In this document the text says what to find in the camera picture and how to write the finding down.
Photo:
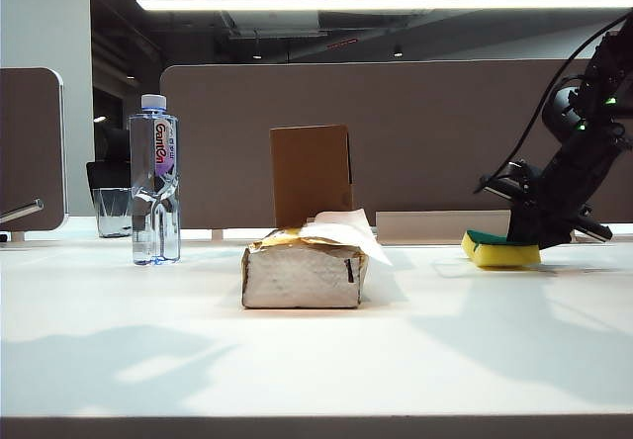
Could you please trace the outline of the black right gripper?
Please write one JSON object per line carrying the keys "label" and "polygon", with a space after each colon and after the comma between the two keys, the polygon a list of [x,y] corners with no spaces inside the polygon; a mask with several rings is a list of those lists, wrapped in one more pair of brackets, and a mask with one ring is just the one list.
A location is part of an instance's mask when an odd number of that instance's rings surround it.
{"label": "black right gripper", "polygon": [[508,242],[546,249],[569,244],[574,230],[608,241],[612,232],[589,216],[588,199],[615,160],[616,156],[609,154],[584,167],[556,156],[543,170],[520,160],[510,163],[502,176],[482,176],[480,184],[510,202]]}

